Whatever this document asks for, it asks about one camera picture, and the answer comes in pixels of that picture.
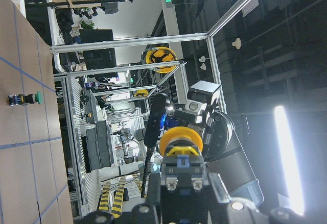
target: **ceiling light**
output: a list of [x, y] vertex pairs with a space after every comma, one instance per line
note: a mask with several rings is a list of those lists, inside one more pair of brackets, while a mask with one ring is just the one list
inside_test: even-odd
[[126, 77], [128, 77], [129, 76], [129, 70], [127, 70], [127, 72], [126, 72]]
[[299, 170], [285, 110], [282, 106], [275, 108], [275, 124], [277, 128], [279, 151], [281, 154], [284, 177], [291, 209], [299, 214], [304, 214], [303, 193], [300, 182]]

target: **wall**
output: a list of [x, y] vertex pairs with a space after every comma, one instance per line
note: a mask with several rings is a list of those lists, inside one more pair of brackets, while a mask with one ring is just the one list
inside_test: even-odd
[[[97, 29], [113, 29], [114, 39], [151, 36], [152, 30], [162, 11], [161, 0], [134, 0], [118, 4], [119, 12], [106, 15], [98, 10], [98, 16], [91, 21]], [[74, 22], [80, 18], [74, 15]], [[116, 48], [117, 65], [139, 62], [145, 46]]]

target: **yellow black striped tape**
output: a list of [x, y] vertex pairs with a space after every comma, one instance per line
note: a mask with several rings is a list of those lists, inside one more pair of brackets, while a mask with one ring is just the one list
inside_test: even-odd
[[139, 189], [139, 192], [141, 192], [141, 188], [142, 188], [142, 182], [138, 180], [138, 174], [133, 174], [133, 178], [136, 178], [135, 184]]
[[114, 197], [113, 205], [111, 208], [111, 214], [114, 216], [114, 218], [118, 218], [122, 214], [125, 183], [126, 183], [126, 176], [120, 177], [116, 195]]
[[109, 212], [110, 181], [102, 187], [99, 210]]

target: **bolt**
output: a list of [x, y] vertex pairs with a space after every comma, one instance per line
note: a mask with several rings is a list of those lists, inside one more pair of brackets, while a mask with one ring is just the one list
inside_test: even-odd
[[195, 102], [190, 103], [190, 109], [192, 111], [195, 111], [198, 108], [198, 104]]
[[199, 191], [199, 190], [201, 190], [201, 189], [202, 189], [202, 181], [201, 181], [201, 180], [195, 180], [195, 181], [193, 182], [193, 189], [194, 189], [195, 191]]
[[234, 203], [232, 203], [231, 207], [235, 210], [242, 210], [243, 204], [240, 202], [234, 202]]
[[150, 211], [150, 208], [148, 206], [141, 206], [138, 211], [140, 213], [148, 213]]
[[167, 184], [167, 190], [168, 191], [174, 191], [176, 189], [176, 186], [177, 186], [177, 183], [170, 182], [170, 183]]

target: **black cable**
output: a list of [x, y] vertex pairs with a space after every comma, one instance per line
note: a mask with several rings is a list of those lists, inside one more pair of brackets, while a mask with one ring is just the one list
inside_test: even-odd
[[114, 186], [114, 187], [110, 188], [109, 190], [107, 190], [107, 191], [105, 191], [105, 192], [101, 193], [101, 194], [100, 194], [100, 197], [101, 197], [103, 194], [105, 194], [105, 193], [107, 193], [107, 192], [111, 191], [111, 190], [112, 190], [112, 189], [114, 189], [115, 187], [126, 185], [126, 184], [128, 184], [128, 183], [130, 183], [130, 182], [134, 181], [136, 178], [138, 178], [138, 176], [137, 176], [137, 177], [135, 177], [135, 178], [133, 178], [132, 180], [130, 180], [130, 181], [128, 181], [128, 182], [125, 182], [124, 184], [117, 184], [116, 186]]
[[74, 32], [74, 36], [72, 36], [72, 38], [75, 37], [76, 33], [77, 33], [77, 30], [78, 30], [78, 26], [81, 24], [82, 20], [83, 20], [84, 16], [82, 16], [82, 19], [80, 20], [80, 22], [78, 23], [77, 27], [76, 27], [76, 30]]
[[60, 29], [59, 29], [59, 36], [60, 36], [60, 40], [62, 41], [62, 43], [65, 44], [64, 37], [63, 37]]
[[147, 183], [148, 164], [150, 162], [150, 159], [151, 159], [153, 153], [154, 153], [154, 147], [148, 148], [147, 156], [146, 156], [145, 162], [144, 162], [144, 173], [143, 173], [143, 179], [142, 179], [141, 197], [145, 196], [145, 185]]

